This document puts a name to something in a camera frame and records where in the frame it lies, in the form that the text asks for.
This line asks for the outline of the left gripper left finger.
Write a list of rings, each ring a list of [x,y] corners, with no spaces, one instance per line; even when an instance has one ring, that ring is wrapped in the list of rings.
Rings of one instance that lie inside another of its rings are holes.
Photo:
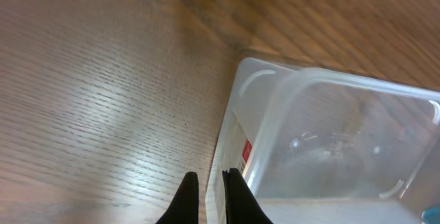
[[[187,172],[165,213],[156,224],[198,224],[199,181],[196,172]]]

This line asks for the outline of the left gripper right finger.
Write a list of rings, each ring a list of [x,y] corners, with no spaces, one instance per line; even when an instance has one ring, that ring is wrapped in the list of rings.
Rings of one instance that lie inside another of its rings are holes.
[[[272,224],[237,168],[222,172],[227,224]]]

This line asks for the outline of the clear plastic container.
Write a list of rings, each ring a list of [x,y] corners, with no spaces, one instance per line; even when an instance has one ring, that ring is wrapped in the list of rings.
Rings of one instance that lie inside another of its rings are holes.
[[[245,58],[206,190],[227,221],[236,168],[274,223],[425,223],[439,211],[439,93]]]

